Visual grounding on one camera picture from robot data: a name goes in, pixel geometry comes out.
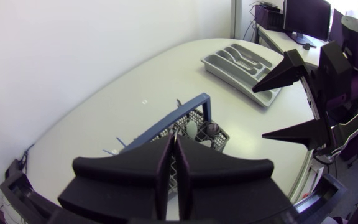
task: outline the floor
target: floor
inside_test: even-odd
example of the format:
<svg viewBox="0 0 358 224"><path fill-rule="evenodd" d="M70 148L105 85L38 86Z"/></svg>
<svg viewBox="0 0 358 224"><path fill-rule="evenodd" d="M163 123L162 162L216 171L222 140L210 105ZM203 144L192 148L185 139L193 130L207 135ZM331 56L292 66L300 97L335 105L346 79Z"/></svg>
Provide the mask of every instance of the floor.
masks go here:
<svg viewBox="0 0 358 224"><path fill-rule="evenodd" d="M353 211L354 205L358 203L358 163L348 169L348 162L343 161L341 157L337 158L337 179L347 188L347 191L331 212L330 217L346 218L347 214ZM334 165L330 166L330 172L334 175Z"/></svg>

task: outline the wire rack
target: wire rack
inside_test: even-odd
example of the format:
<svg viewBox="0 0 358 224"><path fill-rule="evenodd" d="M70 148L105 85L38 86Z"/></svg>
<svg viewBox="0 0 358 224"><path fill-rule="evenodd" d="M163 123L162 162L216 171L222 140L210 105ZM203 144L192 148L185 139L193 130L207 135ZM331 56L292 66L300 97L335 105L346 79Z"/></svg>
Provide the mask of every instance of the wire rack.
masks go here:
<svg viewBox="0 0 358 224"><path fill-rule="evenodd" d="M211 149L222 152L224 146L229 140L229 136L222 128L219 129L219 132L213 136L207 134L206 129L209 124L212 122L205 121L203 113L197 109L190 111L185 116L176 120L169 128L164 129L160 134L154 137L151 141L160 139L164 136L167 136L171 133L175 133L178 129L178 134L182 136L188 136L186 132L186 125L189 121L194 121L197 124L197 135L195 137L195 141L203 142L203 141L211 141ZM171 156L171 169L170 169L170 181L169 181L169 194L177 193L177 169L176 169L176 161L173 156Z"/></svg>

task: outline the computer monitor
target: computer monitor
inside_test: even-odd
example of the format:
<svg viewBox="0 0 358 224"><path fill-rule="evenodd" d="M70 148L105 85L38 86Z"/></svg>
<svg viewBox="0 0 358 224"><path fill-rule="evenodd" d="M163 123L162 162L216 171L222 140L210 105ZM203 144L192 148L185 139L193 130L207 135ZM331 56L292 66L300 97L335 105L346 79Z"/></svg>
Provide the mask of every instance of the computer monitor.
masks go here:
<svg viewBox="0 0 358 224"><path fill-rule="evenodd" d="M328 37L328 40L330 41L335 40L338 43L338 45L341 47L343 43L342 23L341 23L342 16L343 16L342 13L334 9L333 24L331 26L331 31L329 32L329 37Z"/></svg>
<svg viewBox="0 0 358 224"><path fill-rule="evenodd" d="M316 45L303 34L327 40L331 5L325 0L285 0L284 30L296 43Z"/></svg>

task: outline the white table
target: white table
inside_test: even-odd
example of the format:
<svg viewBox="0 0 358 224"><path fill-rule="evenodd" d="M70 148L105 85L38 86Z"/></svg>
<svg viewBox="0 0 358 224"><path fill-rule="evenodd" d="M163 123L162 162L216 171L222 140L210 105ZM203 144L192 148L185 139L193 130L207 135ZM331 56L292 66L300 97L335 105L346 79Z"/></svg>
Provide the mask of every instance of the white table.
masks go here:
<svg viewBox="0 0 358 224"><path fill-rule="evenodd" d="M176 99L183 103L207 93L212 118L230 135L223 153L246 159L273 161L273 180L290 195L297 187L308 160L301 144L263 139L261 135L313 119L300 82L283 88L271 107L261 108L250 98L208 73L200 58L232 43L253 50L274 65L282 56L251 42L206 39L174 47L113 81L71 111L29 153L27 176L45 198L57 197L74 178L73 159L109 156L109 151L129 144L151 125L173 111ZM169 219L177 218L174 201Z"/></svg>
<svg viewBox="0 0 358 224"><path fill-rule="evenodd" d="M259 43L259 37L262 38L266 44L273 49L274 51L282 54L288 50L296 49L299 54L302 56L302 59L305 61L306 64L309 65L318 65L318 61L320 58L320 47L326 44L322 40L316 39L314 37L310 37L304 35L309 40L311 40L317 47L310 47L309 50L305 50L302 45L297 44L293 39L287 36L283 32L275 32L271 30L267 30L257 24L257 35L255 38L255 43Z"/></svg>

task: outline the blue rack handle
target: blue rack handle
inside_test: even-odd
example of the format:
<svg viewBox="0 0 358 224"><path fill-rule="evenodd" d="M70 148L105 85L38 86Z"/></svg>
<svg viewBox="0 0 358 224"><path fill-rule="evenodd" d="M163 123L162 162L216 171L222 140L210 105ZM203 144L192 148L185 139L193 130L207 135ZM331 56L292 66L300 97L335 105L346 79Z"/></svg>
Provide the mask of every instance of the blue rack handle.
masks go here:
<svg viewBox="0 0 358 224"><path fill-rule="evenodd" d="M172 111L170 114L166 115L166 117L157 122L145 133L141 134L133 142L127 145L123 150L121 150L120 153L127 152L131 149L143 145L146 142L150 142L151 140L153 140L153 138L156 137L156 135L167 129L178 119L186 116L188 113L190 113L190 111L196 109L199 105L203 105L204 120L211 122L211 98L208 94L202 93L194 97L184 105L181 105L175 111Z"/></svg>

